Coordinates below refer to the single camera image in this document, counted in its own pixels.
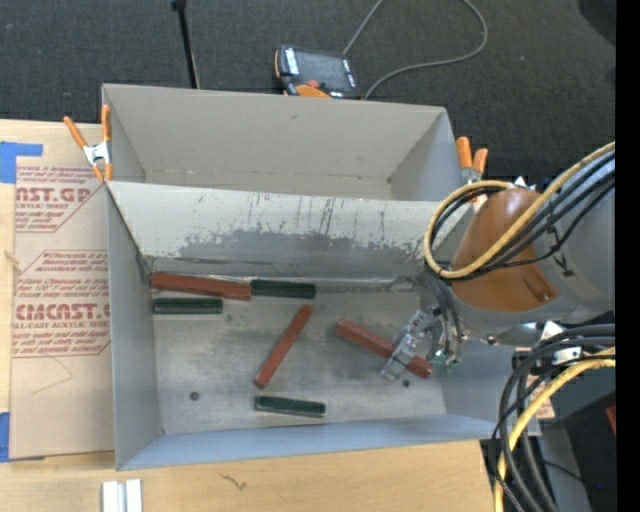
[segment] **black wire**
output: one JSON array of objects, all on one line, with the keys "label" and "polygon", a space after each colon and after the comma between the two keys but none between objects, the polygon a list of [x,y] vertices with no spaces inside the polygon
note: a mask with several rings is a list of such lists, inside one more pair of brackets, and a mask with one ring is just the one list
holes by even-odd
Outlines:
[{"label": "black wire", "polygon": [[360,36],[360,33],[367,26],[367,23],[369,23],[369,20],[371,19],[373,14],[378,10],[378,7],[380,7],[382,2],[384,2],[384,0],[378,0],[375,3],[375,5],[369,10],[369,13],[364,18],[362,23],[360,23],[360,26],[358,27],[358,30],[356,30],[356,33],[351,37],[351,40],[347,43],[347,46],[344,47],[344,50],[342,50],[342,55],[346,55],[349,52],[353,44],[356,42],[356,39],[358,39],[358,37]]},{"label": "black wire", "polygon": [[[562,193],[560,193],[556,198],[554,198],[551,201],[549,201],[545,207],[543,207],[540,211],[538,211],[536,213],[536,215],[534,216],[533,220],[531,222],[529,222],[529,224],[525,228],[523,228],[510,241],[509,244],[507,244],[500,251],[498,251],[498,253],[496,253],[494,255],[494,257],[491,260],[491,262],[493,262],[494,264],[490,265],[490,266],[487,266],[484,269],[480,269],[480,271],[482,273],[486,273],[487,271],[495,270],[497,268],[504,268],[505,263],[509,259],[511,259],[512,257],[514,257],[517,254],[519,254],[525,247],[530,245],[534,240],[536,240],[538,237],[540,237],[540,235],[542,235],[544,232],[546,232],[550,227],[554,226],[555,223],[560,218],[564,217],[564,215],[566,215],[569,211],[571,211],[573,208],[575,208],[575,206],[577,204],[579,204],[586,197],[591,195],[595,191],[595,188],[597,188],[599,186],[602,186],[602,185],[605,185],[611,180],[614,180],[614,183],[615,183],[615,172],[612,171],[612,172],[608,173],[607,175],[605,175],[603,178],[600,178],[591,187],[588,187],[586,190],[584,190],[581,194],[576,196],[568,205],[565,205],[561,210],[556,211],[556,213],[551,213],[554,210],[556,210],[558,208],[558,205],[560,203],[562,203],[570,194],[573,194],[573,192],[579,186],[583,185],[584,182],[586,182],[591,177],[591,175],[593,175],[595,172],[597,172],[599,170],[600,170],[599,168],[597,168],[595,170],[594,169],[590,169],[590,172],[586,176],[583,176],[581,180],[576,181],[570,187],[566,187],[565,190],[563,190]],[[610,188],[611,188],[611,186],[609,186],[607,189],[605,189],[604,193],[599,194],[594,201],[592,201],[589,205],[587,205],[587,207],[585,207],[583,209],[582,212],[579,213],[577,219],[574,219],[572,221],[571,228],[570,228],[571,231],[573,231],[575,226],[578,224],[578,221],[580,219],[582,219],[584,217],[584,215],[588,211],[590,211],[595,206],[595,204],[597,204],[598,201],[600,201],[602,199],[602,197],[606,194],[606,192],[608,192],[608,190]],[[535,231],[535,233],[530,234],[532,231],[534,231],[536,226],[538,224],[540,224],[541,222],[543,222],[543,221],[545,221],[545,224],[542,227],[538,228],[537,231]],[[548,256],[554,254],[555,252],[557,252],[557,250],[559,249],[560,245],[561,244],[556,245],[555,250],[550,251],[544,257],[548,257]],[[507,265],[507,266],[522,265],[522,264],[530,263],[530,262],[533,262],[533,261],[539,261],[539,259],[526,260],[526,261],[522,260],[522,262],[513,262],[512,264]]]},{"label": "black wire", "polygon": [[[604,197],[612,188],[614,187],[614,185],[610,185],[609,187],[607,187],[605,190],[602,191],[602,194],[600,194],[597,198],[595,198],[595,200],[588,205],[588,207],[586,207],[584,210],[582,210],[578,216],[576,216],[576,218],[574,219],[574,221],[570,224],[570,226],[567,228],[567,231],[565,232],[565,234],[558,239],[558,242],[549,250],[547,251],[545,254],[541,255],[541,256],[537,256],[535,258],[529,258],[526,260],[518,260],[518,261],[508,261],[509,259],[513,258],[514,255],[519,254],[525,247],[527,247],[528,245],[530,245],[533,240],[531,241],[524,241],[522,242],[518,247],[514,247],[513,249],[511,249],[509,251],[509,253],[505,256],[503,256],[498,262],[494,263],[493,265],[489,265],[487,267],[483,267],[481,269],[476,270],[475,272],[469,274],[468,276],[464,276],[463,278],[461,278],[461,280],[465,280],[465,279],[473,279],[475,277],[478,277],[480,275],[486,274],[488,272],[491,272],[493,270],[499,270],[502,268],[511,268],[511,267],[518,267],[521,265],[529,265],[531,263],[536,263],[538,261],[542,261],[546,258],[549,258],[550,256],[553,256],[555,253],[557,253],[562,246],[565,244],[565,242],[569,239],[569,236],[571,235],[571,232],[576,228],[576,226],[578,225],[580,219],[582,219],[584,217],[584,215],[586,215],[594,206],[596,206],[598,204],[598,202],[600,201],[600,199],[602,197]],[[542,228],[541,231],[545,231],[547,229],[548,226],[544,226]]]},{"label": "black wire", "polygon": [[[480,13],[480,11],[478,11],[478,9],[471,3],[469,2],[469,0],[461,0],[461,2],[463,4],[465,4],[472,12],[473,14],[475,14],[475,16],[478,18],[478,21],[480,22],[480,24],[482,25],[482,42],[480,43],[480,45],[473,50],[470,53],[467,53],[465,55],[461,55],[460,57],[454,57],[452,59],[446,59],[446,60],[441,60],[441,61],[434,61],[434,62],[425,62],[422,64],[414,64],[414,65],[410,65],[410,66],[405,66],[403,68],[400,69],[396,69],[395,71],[392,71],[391,73],[388,73],[387,75],[383,76],[382,78],[380,78],[376,83],[374,83],[371,87],[369,87],[369,89],[367,90],[367,92],[364,94],[363,96],[363,100],[368,100],[369,97],[373,94],[373,91],[375,91],[378,87],[380,87],[384,82],[386,82],[387,80],[398,76],[402,73],[406,73],[407,71],[413,71],[413,70],[417,70],[417,69],[424,69],[424,68],[428,68],[428,67],[434,67],[434,66],[442,66],[445,64],[454,64],[456,62],[462,62],[463,60],[467,60],[471,57],[473,57],[474,55],[480,53],[480,51],[482,51],[482,49],[485,47],[485,45],[487,44],[487,40],[489,37],[489,29],[487,28],[487,23],[485,22],[482,14]],[[376,9],[378,7],[380,2],[378,2],[378,4],[376,4],[376,6],[374,7],[374,9]]]},{"label": "black wire", "polygon": [[[517,401],[517,409],[518,416],[524,413],[525,411],[525,402],[523,395],[527,391],[527,380],[528,375],[523,375],[520,377],[520,381],[518,382],[518,401]],[[529,441],[528,428],[525,428],[522,431],[520,437],[520,449],[524,456],[524,461],[529,469],[529,473],[531,474],[533,481],[538,489],[542,500],[547,508],[547,510],[555,511],[558,509],[553,496],[551,495],[551,491],[548,488],[547,482],[542,476],[542,472],[540,471],[540,467],[536,461],[535,454],[533,453],[533,447],[531,441]]]},{"label": "black wire", "polygon": [[[594,326],[585,326],[585,327],[577,327],[574,329],[569,329],[566,332],[562,332],[556,336],[549,338],[542,342],[542,344],[533,350],[529,357],[525,359],[511,374],[507,383],[503,389],[502,397],[500,399],[499,405],[499,421],[496,425],[496,428],[500,432],[500,437],[502,441],[502,453],[505,458],[505,462],[507,468],[510,471],[511,477],[518,485],[519,489],[522,491],[523,498],[527,501],[527,503],[532,507],[532,510],[535,512],[543,512],[540,505],[536,502],[533,497],[530,489],[525,483],[522,475],[520,474],[517,465],[515,463],[515,459],[513,457],[513,452],[509,447],[509,432],[507,429],[506,420],[508,416],[519,406],[520,400],[516,400],[515,404],[508,406],[510,397],[513,393],[513,389],[515,385],[519,382],[520,378],[523,376],[526,377],[531,368],[536,364],[538,359],[542,359],[545,356],[551,355],[556,352],[561,347],[575,347],[583,344],[601,344],[604,342],[609,342],[609,344],[613,344],[615,338],[611,337],[611,335],[615,334],[615,325],[612,324],[604,324],[604,325],[594,325]],[[556,367],[550,367],[547,371],[558,370],[559,368],[566,367],[565,365],[559,365]]]},{"label": "black wire", "polygon": [[427,273],[426,277],[433,295],[435,296],[436,301],[440,306],[440,314],[444,319],[444,349],[446,353],[449,353],[451,351],[451,332],[449,331],[447,312],[451,313],[451,320],[453,321],[453,325],[456,328],[456,336],[458,337],[458,342],[460,342],[460,336],[462,336],[462,326],[460,325],[460,318],[458,318],[458,314],[456,313],[456,310],[451,303],[446,284],[444,284],[440,279],[434,277],[433,274]]},{"label": "black wire", "polygon": [[191,40],[189,38],[189,27],[187,25],[187,17],[185,15],[186,0],[172,0],[171,6],[174,11],[178,12],[178,20],[180,23],[180,32],[182,34],[182,45],[184,46],[184,53],[187,58],[187,67],[189,69],[189,81],[191,82],[192,89],[199,89],[200,84],[198,81],[198,74],[196,73],[196,64],[193,58],[193,51],[191,50]]},{"label": "black wire", "polygon": [[[569,343],[565,346],[565,348],[570,348],[570,347],[575,347],[577,346],[577,344],[575,343]],[[555,346],[553,348],[552,352],[555,352],[558,349],[557,346]],[[614,355],[606,355],[606,356],[589,356],[589,358],[587,360],[591,361],[591,360],[595,360],[595,359],[615,359]],[[536,376],[536,380],[534,382],[532,382],[525,390],[524,392],[522,392],[521,394],[518,395],[518,399],[513,402],[511,405],[509,405],[509,407],[507,407],[504,411],[500,412],[500,416],[498,419],[498,422],[496,423],[496,427],[493,430],[493,433],[491,434],[491,440],[496,440],[497,439],[497,435],[499,432],[499,425],[502,423],[505,423],[507,421],[507,419],[509,418],[509,416],[511,414],[513,414],[516,409],[518,408],[518,406],[524,401],[526,400],[531,393],[533,393],[533,391],[535,391],[535,388],[538,387],[542,381],[544,381],[545,379],[549,378],[551,376],[551,374],[553,374],[554,372],[559,372],[562,369],[566,368],[567,366],[570,365],[570,363],[576,362],[576,361],[584,361],[585,359],[573,359],[568,361],[567,363],[563,364],[563,365],[557,365],[557,366],[549,366],[547,367],[540,375]]]},{"label": "black wire", "polygon": [[[520,399],[525,400],[529,395],[531,395],[531,393],[533,393],[533,391],[542,383],[543,380],[545,380],[545,378],[546,378],[546,375],[540,375],[539,377],[537,377],[536,380],[529,387],[526,388],[526,390],[523,392]],[[524,510],[522,508],[522,504],[520,503],[520,501],[516,498],[513,491],[509,488],[509,485],[500,476],[500,472],[498,471],[498,459],[500,457],[500,454],[495,451],[495,442],[497,441],[498,432],[500,431],[500,425],[507,421],[509,416],[516,411],[517,407],[518,407],[518,402],[513,403],[505,411],[501,413],[498,419],[498,422],[496,424],[496,427],[493,429],[493,432],[491,434],[491,443],[489,443],[489,453],[487,458],[490,462],[490,468],[492,470],[493,477],[504,489],[505,494],[511,500],[511,503],[513,503],[513,505],[518,510]]]},{"label": "black wire", "polygon": [[[584,218],[584,216],[595,207],[599,201],[615,186],[615,169],[608,172],[604,177],[598,179],[595,183],[591,184],[586,190],[582,191],[580,194],[575,196],[568,204],[562,206],[559,209],[559,205],[561,205],[570,195],[572,195],[579,187],[583,186],[584,183],[587,182],[593,176],[593,174],[599,172],[603,166],[608,164],[615,157],[615,152],[611,154],[605,155],[601,157],[600,160],[595,161],[592,165],[589,165],[584,174],[576,179],[573,183],[564,187],[557,196],[550,200],[539,212],[536,213],[531,222],[527,224],[505,247],[503,247],[500,251],[498,251],[485,265],[479,269],[476,269],[474,272],[469,273],[466,276],[462,276],[458,278],[459,280],[468,280],[474,279],[480,275],[486,274],[493,270],[498,270],[501,268],[515,267],[521,265],[527,265],[531,263],[535,263],[537,261],[541,261],[545,258],[548,258],[555,254],[560,250],[562,245],[568,240],[571,233],[574,231],[576,226],[579,224],[580,220]],[[566,215],[569,211],[575,208],[579,203],[581,203],[585,198],[589,195],[593,194],[594,191],[600,187],[605,186],[604,190],[601,191],[595,198],[593,198],[589,204],[587,204],[580,212],[578,212],[577,216],[573,219],[572,223],[567,228],[564,235],[558,240],[558,242],[542,256],[527,259],[527,260],[519,260],[519,261],[509,261],[516,255],[518,255],[524,248],[533,243],[534,240],[539,238],[543,233],[547,232],[550,227],[552,227],[560,218]],[[470,191],[467,194],[464,194],[456,201],[454,201],[451,205],[445,209],[445,211],[441,214],[441,217],[438,219],[435,225],[435,229],[432,233],[431,240],[429,243],[432,243],[435,238],[435,234],[437,230],[439,230],[444,221],[458,208],[460,208],[463,204],[469,202],[473,197],[478,195],[482,195],[487,193],[489,190],[491,191],[499,191],[497,187],[487,187],[487,189],[481,188]]]},{"label": "black wire", "polygon": [[[592,195],[595,192],[593,188],[604,186],[604,185],[607,185],[607,186],[595,198],[592,198],[589,204],[587,204],[576,215],[576,217],[573,219],[573,221],[567,228],[565,234],[562,236],[562,238],[558,240],[558,243],[550,251],[548,251],[545,255],[535,259],[521,260],[520,262],[512,262],[512,264],[507,265],[508,260],[516,256],[517,254],[519,254],[525,247],[533,243],[534,240],[538,239],[540,235],[547,232],[549,228],[553,227],[560,218],[564,217],[564,215],[566,215],[570,210],[575,208],[575,206],[578,203],[582,202],[589,195]],[[522,265],[525,263],[540,261],[541,259],[547,258],[555,254],[560,249],[560,247],[567,241],[570,234],[579,224],[580,220],[582,220],[582,218],[584,218],[584,216],[589,211],[591,211],[591,209],[594,206],[596,206],[614,186],[615,186],[615,175],[607,175],[601,180],[598,180],[598,182],[596,182],[593,187],[590,187],[589,189],[583,191],[580,195],[576,196],[576,198],[573,201],[571,201],[569,205],[565,206],[561,211],[556,212],[553,215],[549,215],[548,217],[546,217],[546,214],[544,212],[540,212],[540,214],[536,215],[536,218],[534,218],[534,220],[531,223],[529,223],[520,233],[518,233],[518,235],[516,235],[511,240],[510,244],[505,246],[494,256],[493,258],[494,264],[486,267],[485,270],[490,271],[490,270],[495,270],[496,268],[503,268],[504,266],[514,266],[514,264]],[[555,202],[551,202],[549,206],[551,208],[555,207]],[[546,221],[545,224],[539,227],[534,233],[530,234],[534,230],[536,225],[543,220]]]}]

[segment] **blue tape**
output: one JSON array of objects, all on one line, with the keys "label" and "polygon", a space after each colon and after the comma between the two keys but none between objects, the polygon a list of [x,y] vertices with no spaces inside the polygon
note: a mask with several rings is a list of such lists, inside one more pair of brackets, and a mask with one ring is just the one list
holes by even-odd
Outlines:
[{"label": "blue tape", "polygon": [[42,144],[0,141],[0,183],[16,182],[16,162],[19,156],[42,156],[42,150]]},{"label": "blue tape", "polygon": [[9,461],[9,413],[0,413],[0,462]]}]

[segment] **red stick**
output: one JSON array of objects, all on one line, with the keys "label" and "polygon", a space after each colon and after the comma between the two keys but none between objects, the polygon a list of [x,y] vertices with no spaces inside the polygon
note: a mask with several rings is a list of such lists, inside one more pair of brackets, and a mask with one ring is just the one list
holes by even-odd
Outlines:
[{"label": "red stick", "polygon": [[[393,343],[351,320],[345,318],[340,320],[336,326],[336,334],[385,359],[389,359],[393,355]],[[407,370],[418,377],[427,379],[431,375],[433,368],[426,359],[416,356],[407,365]]]},{"label": "red stick", "polygon": [[253,381],[260,389],[267,387],[267,384],[269,384],[269,381],[276,373],[276,370],[284,360],[287,352],[289,352],[293,343],[296,341],[298,336],[300,336],[300,333],[306,325],[307,320],[309,320],[312,312],[313,310],[311,309],[311,306],[307,304],[302,306],[298,313],[296,313],[296,316],[293,318],[284,334],[280,337],[280,340],[271,352],[271,355],[267,358],[267,361],[264,363],[262,369],[258,372],[258,375]]},{"label": "red stick", "polygon": [[182,276],[165,272],[154,272],[151,274],[151,288],[156,290],[195,293],[198,295],[213,295],[215,297],[235,300],[251,299],[251,285],[248,283],[236,283],[206,277]]}]

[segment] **cable bundle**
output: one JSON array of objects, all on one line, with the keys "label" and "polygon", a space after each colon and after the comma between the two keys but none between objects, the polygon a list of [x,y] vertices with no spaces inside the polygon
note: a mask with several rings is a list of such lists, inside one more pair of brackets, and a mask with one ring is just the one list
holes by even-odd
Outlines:
[{"label": "cable bundle", "polygon": [[[440,203],[427,226],[424,236],[427,269],[444,280],[473,279],[492,270],[533,263],[555,254],[580,220],[615,187],[614,159],[615,142],[612,142],[575,164],[556,178],[483,255],[462,269],[451,270],[438,263],[432,252],[433,241],[445,221],[474,198],[480,195],[490,196],[515,185],[499,180],[486,180],[459,188]],[[614,165],[608,165],[611,161],[614,161]],[[603,169],[605,171],[602,175],[596,176]],[[573,220],[549,251],[535,259],[510,261],[569,213],[575,214]]]},{"label": "cable bundle", "polygon": [[[562,365],[551,363],[551,356],[555,352],[572,347],[581,349],[578,352],[581,354],[579,357]],[[590,325],[565,330],[540,342],[514,370],[504,387],[500,399],[499,420],[491,437],[491,440],[495,441],[500,434],[499,442],[501,445],[500,457],[498,458],[495,454],[491,454],[489,457],[495,475],[495,512],[503,512],[505,494],[519,511],[557,512],[557,506],[540,469],[537,467],[526,436],[527,424],[542,404],[567,382],[586,371],[606,367],[615,367],[615,324]],[[531,385],[527,385],[529,376],[534,373],[538,374],[536,380]],[[547,381],[549,381],[548,384],[536,398],[530,400],[532,393]],[[514,391],[516,399],[510,402]],[[508,419],[514,413],[517,414],[517,420],[509,431]],[[523,452],[524,460],[529,466],[539,496],[544,503],[538,502],[522,477],[513,455],[516,445]],[[523,507],[506,483],[507,471],[517,485],[522,499],[528,505],[527,508]]]}]

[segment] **black device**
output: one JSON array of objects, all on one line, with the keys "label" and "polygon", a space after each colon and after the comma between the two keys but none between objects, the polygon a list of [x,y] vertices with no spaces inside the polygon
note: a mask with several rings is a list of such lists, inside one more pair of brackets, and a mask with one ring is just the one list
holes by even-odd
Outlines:
[{"label": "black device", "polygon": [[275,73],[283,91],[291,96],[362,99],[351,60],[342,53],[292,45],[276,50]]},{"label": "black device", "polygon": [[187,56],[187,66],[189,68],[189,80],[193,89],[200,89],[198,73],[196,72],[196,63],[191,51],[191,40],[189,39],[189,28],[187,26],[187,16],[185,9],[187,8],[187,0],[171,0],[171,8],[178,13],[180,22],[180,32],[182,33],[182,44],[184,45],[184,53]]}]

